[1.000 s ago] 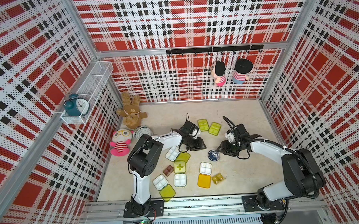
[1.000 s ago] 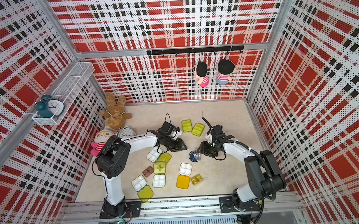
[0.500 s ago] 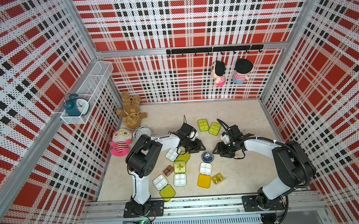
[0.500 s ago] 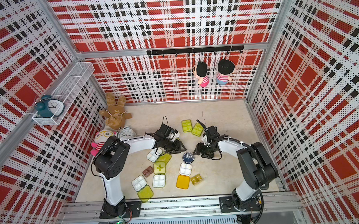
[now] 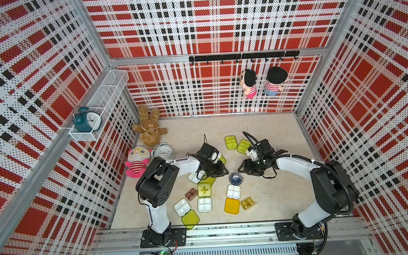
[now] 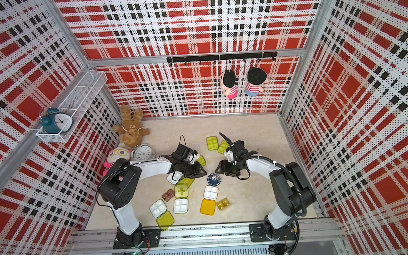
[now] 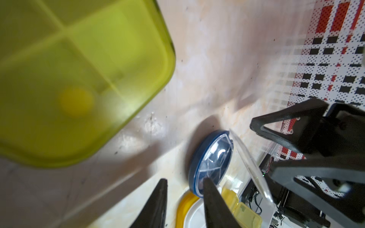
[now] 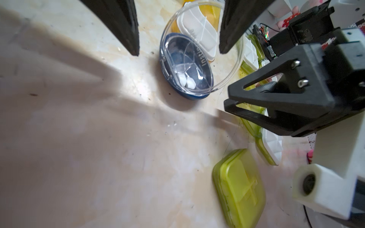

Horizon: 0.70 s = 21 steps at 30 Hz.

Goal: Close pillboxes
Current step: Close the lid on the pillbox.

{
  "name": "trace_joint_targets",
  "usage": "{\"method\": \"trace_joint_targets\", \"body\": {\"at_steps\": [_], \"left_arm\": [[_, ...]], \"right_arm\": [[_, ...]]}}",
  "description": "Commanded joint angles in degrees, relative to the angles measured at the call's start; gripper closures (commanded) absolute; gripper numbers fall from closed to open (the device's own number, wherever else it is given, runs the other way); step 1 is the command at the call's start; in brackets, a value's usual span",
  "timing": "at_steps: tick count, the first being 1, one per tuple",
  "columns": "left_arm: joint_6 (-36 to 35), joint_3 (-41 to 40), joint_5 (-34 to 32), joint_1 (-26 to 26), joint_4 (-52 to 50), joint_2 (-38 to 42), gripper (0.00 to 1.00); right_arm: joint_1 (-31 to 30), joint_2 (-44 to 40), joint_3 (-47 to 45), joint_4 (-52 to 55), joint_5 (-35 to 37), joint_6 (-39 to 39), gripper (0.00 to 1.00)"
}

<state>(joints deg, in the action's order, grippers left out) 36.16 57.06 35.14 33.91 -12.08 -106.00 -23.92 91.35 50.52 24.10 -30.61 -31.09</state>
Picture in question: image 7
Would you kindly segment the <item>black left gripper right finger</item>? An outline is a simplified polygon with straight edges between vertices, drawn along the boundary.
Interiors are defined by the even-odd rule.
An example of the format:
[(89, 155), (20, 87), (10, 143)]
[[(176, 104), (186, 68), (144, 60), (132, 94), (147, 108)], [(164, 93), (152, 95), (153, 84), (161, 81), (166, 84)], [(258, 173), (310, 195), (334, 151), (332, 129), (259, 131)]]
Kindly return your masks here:
[(210, 178), (203, 180), (203, 201), (207, 228), (240, 228)]

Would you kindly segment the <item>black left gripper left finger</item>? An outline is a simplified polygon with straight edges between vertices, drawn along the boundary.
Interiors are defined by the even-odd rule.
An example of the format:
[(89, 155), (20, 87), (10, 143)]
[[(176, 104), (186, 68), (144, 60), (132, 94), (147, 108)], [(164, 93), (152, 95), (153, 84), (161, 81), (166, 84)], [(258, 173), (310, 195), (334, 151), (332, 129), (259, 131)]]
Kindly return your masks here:
[(130, 228), (164, 228), (168, 181), (162, 178)]

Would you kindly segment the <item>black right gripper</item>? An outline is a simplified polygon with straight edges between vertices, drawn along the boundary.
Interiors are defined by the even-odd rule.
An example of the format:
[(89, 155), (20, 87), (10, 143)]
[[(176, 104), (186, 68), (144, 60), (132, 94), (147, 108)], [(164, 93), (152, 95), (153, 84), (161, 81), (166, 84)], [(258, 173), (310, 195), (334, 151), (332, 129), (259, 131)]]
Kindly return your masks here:
[[(306, 160), (271, 165), (270, 178), (339, 224), (365, 222), (365, 113), (347, 104), (311, 98), (253, 118), (250, 129)], [(313, 177), (347, 182), (342, 198), (325, 194)]]

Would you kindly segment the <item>green pillbox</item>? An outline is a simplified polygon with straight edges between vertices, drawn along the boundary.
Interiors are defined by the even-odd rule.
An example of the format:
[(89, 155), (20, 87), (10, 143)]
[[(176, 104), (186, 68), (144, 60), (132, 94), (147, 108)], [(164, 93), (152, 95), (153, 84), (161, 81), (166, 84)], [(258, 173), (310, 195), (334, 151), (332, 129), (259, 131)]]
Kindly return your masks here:
[(83, 161), (165, 87), (175, 63), (157, 1), (1, 1), (1, 157)]

